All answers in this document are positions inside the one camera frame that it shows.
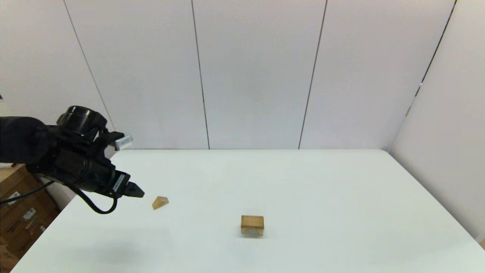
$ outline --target white sticker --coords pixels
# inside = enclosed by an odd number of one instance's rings
[[[7,199],[14,198],[14,197],[17,197],[17,196],[19,196],[19,195],[20,195],[20,193],[19,193],[18,191],[16,191],[16,192],[14,192],[12,195],[10,195],[10,196],[9,196]],[[8,205],[13,205],[15,202],[17,202],[17,200],[15,200],[15,201],[11,201],[11,202],[8,202],[7,204],[8,204]]]
[[[35,214],[35,209],[34,208],[31,208],[29,209],[29,211],[27,211],[25,214],[24,214],[24,219],[25,220],[28,220],[30,218],[32,218],[32,216]]]
[[[118,188],[120,187],[121,182],[123,181],[123,178],[125,178],[124,174],[121,174],[120,177],[118,177],[118,181],[114,184],[113,190],[116,192]]]

